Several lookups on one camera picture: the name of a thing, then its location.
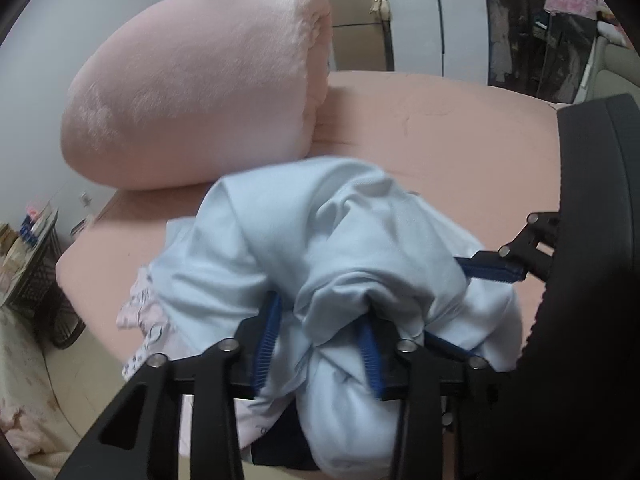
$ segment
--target light blue cloth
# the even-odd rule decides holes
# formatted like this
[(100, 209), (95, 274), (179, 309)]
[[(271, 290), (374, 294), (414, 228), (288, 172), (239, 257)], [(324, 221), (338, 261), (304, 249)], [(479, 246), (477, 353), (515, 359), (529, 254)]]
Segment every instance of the light blue cloth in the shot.
[(481, 248), (379, 168), (319, 157), (222, 178), (195, 219), (170, 222), (150, 274), (197, 351), (233, 336), (277, 290), (283, 323), (258, 402), (295, 394), (320, 468), (373, 480), (388, 474), (399, 405), (370, 393), (350, 323), (372, 298), (405, 337), (422, 342), (427, 329), (513, 367), (522, 338), (513, 288), (470, 282), (453, 258)]

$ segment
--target floor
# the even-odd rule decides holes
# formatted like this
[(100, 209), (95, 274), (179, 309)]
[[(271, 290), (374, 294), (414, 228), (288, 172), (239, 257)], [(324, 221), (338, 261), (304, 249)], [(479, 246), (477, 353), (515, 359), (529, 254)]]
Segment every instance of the floor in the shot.
[[(60, 408), (78, 434), (84, 435), (124, 384), (122, 366), (88, 330), (68, 349), (57, 350), (49, 345), (44, 353)], [(244, 464), (244, 476), (247, 480), (328, 480), (319, 472), (296, 472), (293, 476), (289, 471), (249, 464)], [(178, 477), (188, 480), (188, 459), (180, 458)]]

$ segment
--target screw head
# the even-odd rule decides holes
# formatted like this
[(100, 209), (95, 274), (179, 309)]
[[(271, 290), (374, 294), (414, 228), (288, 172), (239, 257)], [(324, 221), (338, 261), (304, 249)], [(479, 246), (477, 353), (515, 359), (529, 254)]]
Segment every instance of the screw head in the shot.
[(169, 358), (164, 354), (153, 354), (149, 359), (146, 360), (146, 364), (151, 366), (152, 368), (159, 368), (166, 364)]
[(220, 348), (223, 352), (232, 352), (233, 350), (238, 349), (240, 343), (238, 340), (233, 339), (232, 337), (228, 337), (218, 342), (218, 348)]
[(411, 341), (410, 339), (401, 339), (400, 341), (398, 341), (396, 348), (398, 349), (399, 352), (402, 352), (403, 354), (408, 354), (411, 352), (415, 352), (418, 349), (418, 345), (413, 341)]
[(445, 412), (442, 414), (442, 425), (450, 426), (453, 423), (453, 413)]
[(482, 368), (487, 368), (489, 365), (487, 360), (479, 355), (471, 356), (468, 362), (469, 366), (471, 366), (473, 370), (481, 370)]

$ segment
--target pink pillow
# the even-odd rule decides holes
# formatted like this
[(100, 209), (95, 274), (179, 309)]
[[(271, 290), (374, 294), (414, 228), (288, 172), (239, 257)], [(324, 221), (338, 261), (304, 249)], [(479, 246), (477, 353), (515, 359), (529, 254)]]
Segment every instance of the pink pillow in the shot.
[(68, 92), (62, 152), (121, 189), (210, 182), (302, 158), (327, 89), (328, 0), (164, 0)]

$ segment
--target pink bedsheet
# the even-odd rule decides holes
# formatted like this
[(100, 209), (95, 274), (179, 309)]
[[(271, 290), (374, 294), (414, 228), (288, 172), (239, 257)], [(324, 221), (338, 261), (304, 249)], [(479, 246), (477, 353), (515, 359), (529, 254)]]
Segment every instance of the pink bedsheet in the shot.
[[(312, 155), (380, 165), (489, 248), (510, 241), (529, 212), (558, 209), (558, 127), (548, 103), (428, 75), (337, 72), (329, 83)], [(161, 251), (166, 220), (195, 214), (208, 187), (116, 193), (58, 263), (73, 306), (123, 362), (142, 342), (115, 325), (137, 269)], [(517, 287), (528, 327), (543, 285), (529, 277)]]

